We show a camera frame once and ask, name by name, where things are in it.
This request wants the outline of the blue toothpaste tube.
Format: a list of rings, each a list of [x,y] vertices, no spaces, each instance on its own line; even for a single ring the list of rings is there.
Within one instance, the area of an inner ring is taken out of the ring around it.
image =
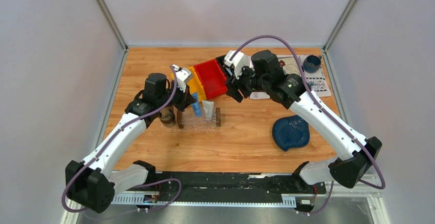
[[[193,112],[194,112],[196,117],[201,117],[202,116],[202,108],[200,106],[200,100],[199,100],[199,96],[198,96],[197,92],[194,92],[192,94],[192,97],[195,99],[195,102],[191,105],[193,108]]]

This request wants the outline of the clear textured toiletry holder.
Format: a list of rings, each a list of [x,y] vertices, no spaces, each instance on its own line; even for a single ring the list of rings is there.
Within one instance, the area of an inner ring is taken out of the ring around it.
[[[192,110],[185,110],[184,112],[176,111],[176,125],[182,130],[216,130],[222,125],[221,109],[214,109],[214,116],[212,120],[207,120],[203,114],[201,117],[196,117]]]

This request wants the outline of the white toothpaste tube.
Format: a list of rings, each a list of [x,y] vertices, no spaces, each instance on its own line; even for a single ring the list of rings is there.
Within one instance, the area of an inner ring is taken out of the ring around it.
[[[203,109],[205,112],[206,119],[212,120],[213,116],[214,116],[214,102],[208,101],[208,100],[203,100],[202,104],[203,104]]]

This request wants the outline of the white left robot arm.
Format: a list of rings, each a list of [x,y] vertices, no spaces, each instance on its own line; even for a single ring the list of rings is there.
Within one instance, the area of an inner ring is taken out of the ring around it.
[[[125,109],[121,120],[104,141],[81,161],[72,160],[65,168],[66,186],[61,196],[65,210],[79,213],[87,209],[102,213],[114,198],[136,186],[149,191],[156,186],[155,167],[135,161],[124,170],[113,171],[132,142],[159,118],[168,123],[174,119],[164,112],[180,111],[196,102],[188,82],[193,74],[186,68],[173,67],[173,80],[165,74],[151,73]]]

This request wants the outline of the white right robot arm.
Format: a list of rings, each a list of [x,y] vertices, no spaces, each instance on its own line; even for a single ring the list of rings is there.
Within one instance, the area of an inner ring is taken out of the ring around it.
[[[219,63],[227,75],[228,96],[240,103],[253,92],[267,93],[271,100],[311,125],[335,150],[335,157],[304,162],[295,170],[292,185],[298,192],[307,192],[323,181],[336,181],[351,189],[374,166],[382,142],[352,129],[305,86],[303,77],[287,74],[270,50],[253,56],[230,50]]]

